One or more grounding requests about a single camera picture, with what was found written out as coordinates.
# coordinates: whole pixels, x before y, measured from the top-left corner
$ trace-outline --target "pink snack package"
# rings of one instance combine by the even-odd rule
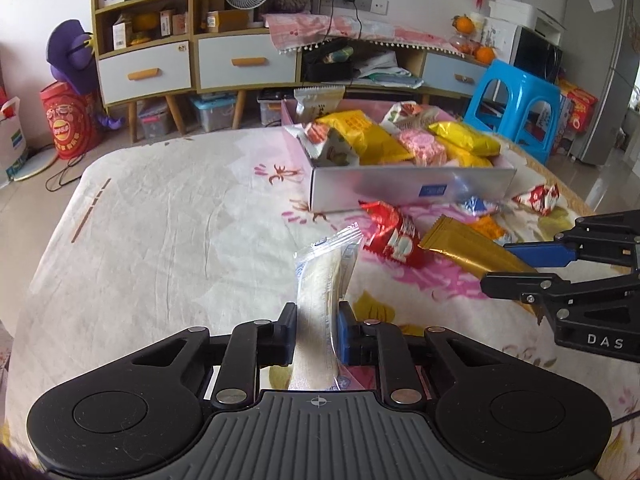
[[[414,154],[416,166],[442,166],[447,163],[445,147],[424,130],[405,130],[398,135],[398,141]]]

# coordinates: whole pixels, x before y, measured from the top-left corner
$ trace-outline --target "gold snack bag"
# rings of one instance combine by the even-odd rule
[[[500,155],[500,142],[497,139],[479,132],[468,124],[449,121],[432,124],[429,129],[437,136],[448,140],[471,155]]]
[[[361,166],[393,164],[414,158],[361,110],[329,114],[317,119],[316,123],[328,124],[338,130],[360,157]]]
[[[494,166],[488,158],[471,155],[471,153],[441,137],[436,137],[436,142],[445,147],[449,160],[457,160],[460,163],[460,168],[492,168]]]
[[[489,238],[446,216],[438,219],[419,246],[446,256],[479,280],[488,272],[537,272]],[[541,319],[539,307],[523,303],[519,305]]]

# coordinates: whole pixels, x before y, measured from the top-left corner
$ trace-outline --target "floral bedsheet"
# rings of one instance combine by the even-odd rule
[[[505,143],[518,168],[513,189],[552,181]],[[25,422],[48,389],[183,330],[230,333],[241,322],[276,319],[295,298],[292,255],[354,221],[361,211],[309,211],[302,170],[280,128],[215,132],[111,153],[84,173],[42,257],[18,322],[6,400],[5,441],[34,459]],[[588,214],[561,185],[541,218],[508,204],[497,216],[517,240],[551,240]],[[453,205],[409,207],[425,233],[440,217],[471,219]],[[611,266],[575,262],[558,273],[585,281]],[[446,326],[594,390],[614,420],[635,413],[640,367],[554,344],[546,320],[511,301],[485,297],[479,282],[449,260],[402,267],[361,251],[348,289],[360,319],[421,333]],[[273,386],[278,378],[272,376]],[[638,422],[616,425],[598,467],[606,480],[640,475]]]

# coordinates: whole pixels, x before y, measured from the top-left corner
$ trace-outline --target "cabinet leg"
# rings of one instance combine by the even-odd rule
[[[138,142],[138,103],[136,101],[129,103],[129,136],[132,144]]]
[[[246,101],[246,90],[238,90],[238,98],[236,99],[236,111],[234,112],[233,129],[237,130],[242,122],[244,114],[244,102]]]
[[[175,96],[173,95],[165,95],[166,103],[169,105],[169,110],[171,111],[171,115],[174,118],[174,123],[176,128],[181,135],[187,134],[187,129],[184,127],[184,121],[182,120],[182,115],[180,113],[180,108],[178,108],[178,103],[175,101]]]

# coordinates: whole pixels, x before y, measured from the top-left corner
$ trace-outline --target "power outlet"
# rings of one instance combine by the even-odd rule
[[[371,1],[371,12],[374,14],[381,14],[382,16],[386,16],[386,12],[389,8],[388,0],[372,0]]]

